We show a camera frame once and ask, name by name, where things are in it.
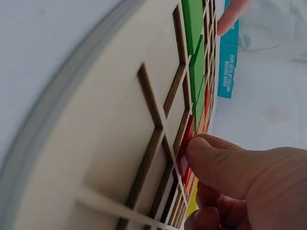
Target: white plastic sheet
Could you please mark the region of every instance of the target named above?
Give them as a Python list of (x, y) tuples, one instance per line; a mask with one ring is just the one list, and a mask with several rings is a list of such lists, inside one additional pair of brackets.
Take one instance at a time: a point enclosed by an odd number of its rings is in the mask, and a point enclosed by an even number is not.
[(307, 0), (253, 0), (239, 33), (247, 52), (307, 66)]

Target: red block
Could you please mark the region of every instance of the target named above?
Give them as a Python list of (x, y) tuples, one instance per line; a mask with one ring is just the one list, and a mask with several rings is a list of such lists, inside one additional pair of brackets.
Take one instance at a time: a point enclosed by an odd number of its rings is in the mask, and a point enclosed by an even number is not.
[(184, 174), (184, 176), (181, 178), (182, 183), (185, 184), (185, 187), (187, 186), (187, 183), (189, 182), (189, 178), (191, 176), (192, 170), (191, 168), (187, 168), (186, 173)]
[(193, 137), (193, 131), (194, 131), (194, 117), (190, 115), (187, 128), (183, 135), (182, 143), (179, 148), (178, 157), (177, 157), (177, 164), (182, 178), (187, 176), (188, 173), (188, 162), (184, 154), (186, 152), (186, 148), (188, 146), (189, 141)]

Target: fingernail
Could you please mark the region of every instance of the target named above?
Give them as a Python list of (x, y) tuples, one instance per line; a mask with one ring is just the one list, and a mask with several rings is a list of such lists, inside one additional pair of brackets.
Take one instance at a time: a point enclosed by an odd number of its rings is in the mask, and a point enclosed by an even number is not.
[(211, 147), (211, 145), (204, 138), (195, 137), (190, 141), (187, 150), (197, 151), (207, 147)]

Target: green block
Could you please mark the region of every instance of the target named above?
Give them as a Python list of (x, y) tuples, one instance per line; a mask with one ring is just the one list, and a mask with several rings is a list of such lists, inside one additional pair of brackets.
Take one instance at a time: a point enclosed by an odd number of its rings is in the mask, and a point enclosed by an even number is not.
[(198, 126), (201, 121), (201, 114), (203, 111), (203, 107), (205, 106), (205, 78), (203, 78), (202, 84), (201, 84), (201, 90), (198, 96), (198, 100), (196, 103), (193, 104), (193, 116), (195, 117), (195, 124), (194, 124), (194, 130), (197, 132)]
[(205, 72), (205, 45), (204, 38), (201, 35), (199, 38), (196, 53), (192, 56), (189, 64), (190, 83), (191, 83), (191, 97), (192, 102), (197, 101), (201, 90), (201, 84)]
[(203, 27), (202, 0), (182, 0), (182, 10), (186, 28), (188, 54), (192, 55), (195, 54)]

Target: finger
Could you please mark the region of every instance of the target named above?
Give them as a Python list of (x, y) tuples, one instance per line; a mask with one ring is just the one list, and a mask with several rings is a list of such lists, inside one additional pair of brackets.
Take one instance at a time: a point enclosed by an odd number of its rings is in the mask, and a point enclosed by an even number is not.
[(218, 150), (244, 150), (238, 145), (208, 134), (199, 134), (198, 137), (205, 139), (212, 147)]
[(242, 222), (236, 230), (251, 230), (251, 225), (249, 222)]
[(192, 213), (184, 224), (185, 230), (219, 229), (219, 213), (214, 207), (206, 207)]
[(217, 205), (217, 209), (220, 213), (221, 222), (231, 229), (239, 226), (247, 218), (245, 200), (234, 200), (223, 196)]
[(205, 139), (196, 137), (189, 143), (186, 157), (203, 184), (244, 200), (256, 179), (276, 163), (278, 155), (267, 151), (218, 150)]
[(204, 185), (201, 182), (197, 183), (196, 203), (199, 208), (202, 207), (216, 207), (221, 200), (222, 194), (215, 189)]
[(231, 0), (217, 24), (217, 33), (224, 35), (251, 4), (251, 0)]
[(245, 200), (236, 200), (225, 195), (221, 195), (213, 188), (201, 182), (197, 184), (197, 205), (200, 208), (216, 207), (220, 214), (220, 220), (228, 227), (238, 226), (247, 216), (247, 206)]

